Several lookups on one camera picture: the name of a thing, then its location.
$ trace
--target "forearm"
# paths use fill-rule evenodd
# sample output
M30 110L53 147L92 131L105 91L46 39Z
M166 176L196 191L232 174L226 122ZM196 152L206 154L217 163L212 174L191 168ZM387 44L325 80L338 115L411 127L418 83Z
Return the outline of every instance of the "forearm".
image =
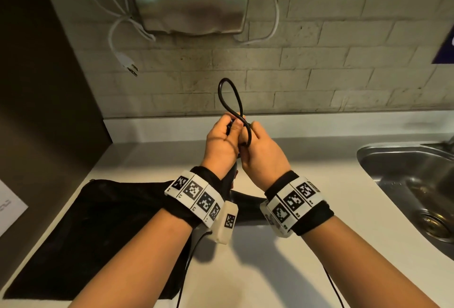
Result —
M352 308L437 307L337 217L330 218L302 238Z
M88 283L71 308L152 307L192 228L161 209Z

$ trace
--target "stainless steel sink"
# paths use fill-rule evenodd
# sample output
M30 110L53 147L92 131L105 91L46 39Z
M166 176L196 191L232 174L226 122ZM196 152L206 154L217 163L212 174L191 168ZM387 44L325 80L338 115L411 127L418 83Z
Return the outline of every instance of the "stainless steel sink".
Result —
M454 155L418 145L365 147L357 157L415 228L454 260Z

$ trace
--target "white countertop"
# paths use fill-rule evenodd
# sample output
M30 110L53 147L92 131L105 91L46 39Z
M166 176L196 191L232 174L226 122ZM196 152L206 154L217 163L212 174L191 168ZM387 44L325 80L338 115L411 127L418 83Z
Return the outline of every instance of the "white countertop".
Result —
M293 170L309 178L322 191L338 217L444 308L454 307L454 261L416 230L356 159L356 151L372 143L424 143L443 139L449 136L323 137L281 139L278 143L289 157ZM112 145L26 260L49 235L88 180L171 180L183 169L198 164L203 148L204 142L200 141ZM263 196L241 168L234 185L237 191ZM68 304L0 300L0 308L63 308ZM176 300L163 300L156 307L174 307L175 304ZM209 240L201 242L188 270L181 307L338 308L340 304L322 265L303 240L295 235L288 239L277 238L266 226L237 226L227 246Z

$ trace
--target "black cable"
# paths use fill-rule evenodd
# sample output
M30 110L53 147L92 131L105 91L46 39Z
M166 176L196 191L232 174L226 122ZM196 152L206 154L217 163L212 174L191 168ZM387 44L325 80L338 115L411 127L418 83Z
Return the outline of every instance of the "black cable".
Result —
M230 84L230 87L233 89L233 92L235 93L235 97L236 97L236 100L238 101L238 106L240 108L240 114L238 114L237 112L235 112L234 110L232 110L228 104L226 104L226 102L224 101L224 98L223 98L223 85L224 83L227 82L228 84ZM243 104L241 103L241 99L240 99L240 94L238 94L238 90L236 89L235 85L233 84L232 81L230 81L230 79L228 78L223 78L220 82L219 82L219 86L218 86L218 97L219 97L219 101L221 102L221 104L224 106L224 108L230 112L232 115L234 115L236 118L240 119L242 122L243 122L243 125L244 127L246 128L247 130L247 142L241 144L242 146L245 146L245 147L249 147L249 145L251 145L251 140L252 140L252 134L251 134L251 125L244 119L243 117Z
M191 263L191 260L192 260L192 257L194 256L194 253L196 251L196 248L197 248L197 245L199 244L199 242L207 235L211 235L213 234L212 231L207 231L205 234L203 234L199 240L197 240L196 242L196 245L194 246L194 249L192 250L190 256L189 256L189 259L188 259L188 264L186 265L186 268L184 269L184 275L183 275L183 280L181 282L181 288L180 288L180 294L178 296L178 302L177 302L177 306L176 308L179 307L180 305L180 300L181 300L181 294L183 294L183 286L184 286L184 280L186 279L186 273L188 272L188 268L189 268L189 264Z
M342 306L342 308L345 308L345 307L344 307L344 303L342 302L342 299L341 299L339 293L337 292L336 287L334 286L333 281L331 280L330 274L328 273L328 271L326 271L326 268L325 268L325 267L323 267L323 269L325 270L325 273L326 273L326 275L328 276L328 279L330 280L331 286L333 287L334 292L336 293L337 298L339 299L340 305Z

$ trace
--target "tile wall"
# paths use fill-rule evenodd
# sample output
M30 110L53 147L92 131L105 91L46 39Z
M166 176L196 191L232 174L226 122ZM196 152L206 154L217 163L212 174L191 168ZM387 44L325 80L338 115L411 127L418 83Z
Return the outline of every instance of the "tile wall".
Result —
M454 0L279 0L275 37L242 47L230 36L150 43L121 25L114 43L138 78L109 51L111 16L92 0L52 2L106 118L218 114L223 77L248 114L454 108L454 65L431 64L454 25ZM240 38L268 34L273 18L272 0L250 0Z

